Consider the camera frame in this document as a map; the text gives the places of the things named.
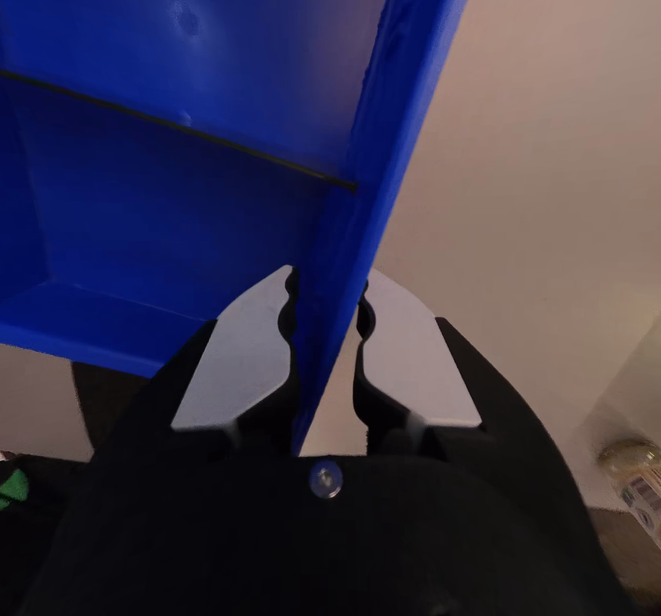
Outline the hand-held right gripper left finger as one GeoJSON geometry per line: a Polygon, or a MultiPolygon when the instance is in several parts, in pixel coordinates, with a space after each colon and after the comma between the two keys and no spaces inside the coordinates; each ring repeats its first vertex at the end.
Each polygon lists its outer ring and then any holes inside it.
{"type": "Polygon", "coordinates": [[[291,453],[301,391],[293,345],[298,286],[298,270],[283,265],[220,313],[173,431],[221,431],[236,448],[264,437],[277,453],[291,453]]]}

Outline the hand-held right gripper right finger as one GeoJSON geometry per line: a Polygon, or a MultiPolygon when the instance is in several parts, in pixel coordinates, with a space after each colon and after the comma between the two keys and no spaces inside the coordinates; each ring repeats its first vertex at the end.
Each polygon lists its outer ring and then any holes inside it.
{"type": "Polygon", "coordinates": [[[358,303],[352,400],[367,427],[367,454],[419,450],[427,430],[478,431],[482,418],[434,313],[380,271],[358,303]]]}

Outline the blue plastic bin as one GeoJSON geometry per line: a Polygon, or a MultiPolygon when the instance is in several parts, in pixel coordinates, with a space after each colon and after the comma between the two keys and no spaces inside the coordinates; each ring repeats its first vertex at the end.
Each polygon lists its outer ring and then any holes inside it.
{"type": "Polygon", "coordinates": [[[152,377],[282,265],[309,429],[467,0],[1,0],[1,343],[152,377]]]}

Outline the glass jar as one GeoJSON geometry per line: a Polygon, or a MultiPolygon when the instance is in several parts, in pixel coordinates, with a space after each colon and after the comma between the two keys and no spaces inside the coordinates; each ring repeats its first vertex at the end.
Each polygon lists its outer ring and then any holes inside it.
{"type": "Polygon", "coordinates": [[[607,446],[597,463],[628,511],[660,547],[660,448],[650,441],[625,439],[607,446]]]}

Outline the black bin divider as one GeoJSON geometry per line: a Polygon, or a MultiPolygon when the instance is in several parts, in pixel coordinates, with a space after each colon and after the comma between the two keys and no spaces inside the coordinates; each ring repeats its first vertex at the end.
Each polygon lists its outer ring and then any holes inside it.
{"type": "Polygon", "coordinates": [[[70,88],[66,88],[61,85],[36,79],[34,77],[17,73],[6,68],[1,68],[1,78],[7,81],[14,81],[17,83],[25,84],[33,88],[38,88],[40,90],[48,91],[53,94],[64,96],[70,99],[78,100],[80,102],[85,102],[86,104],[93,105],[98,108],[107,109],[112,112],[123,114],[125,116],[134,117],[140,119],[141,121],[148,122],[150,124],[158,125],[161,127],[167,127],[173,131],[186,134],[189,136],[193,136],[203,141],[213,143],[222,146],[224,148],[243,153],[245,155],[249,155],[261,161],[271,163],[273,165],[281,166],[293,172],[301,173],[311,178],[321,180],[335,187],[339,187],[342,188],[343,190],[350,191],[353,194],[355,194],[358,190],[358,184],[356,182],[344,180],[338,176],[332,176],[330,174],[324,173],[323,171],[315,170],[310,166],[305,166],[300,163],[294,162],[292,160],[278,157],[263,150],[259,150],[254,147],[248,147],[246,145],[237,143],[235,141],[230,141],[224,137],[215,135],[213,133],[205,132],[199,129],[194,129],[193,127],[189,127],[183,124],[178,124],[164,117],[154,116],[152,114],[148,114],[138,109],[130,108],[128,106],[119,104],[118,102],[113,102],[110,100],[94,97],[79,91],[74,91],[71,90],[70,88]]]}

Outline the patterned cloth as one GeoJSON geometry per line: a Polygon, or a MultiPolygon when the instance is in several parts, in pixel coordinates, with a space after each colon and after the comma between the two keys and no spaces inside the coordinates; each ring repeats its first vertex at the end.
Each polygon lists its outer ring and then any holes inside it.
{"type": "Polygon", "coordinates": [[[30,481],[23,470],[1,463],[1,512],[12,505],[24,504],[30,494],[30,481]]]}

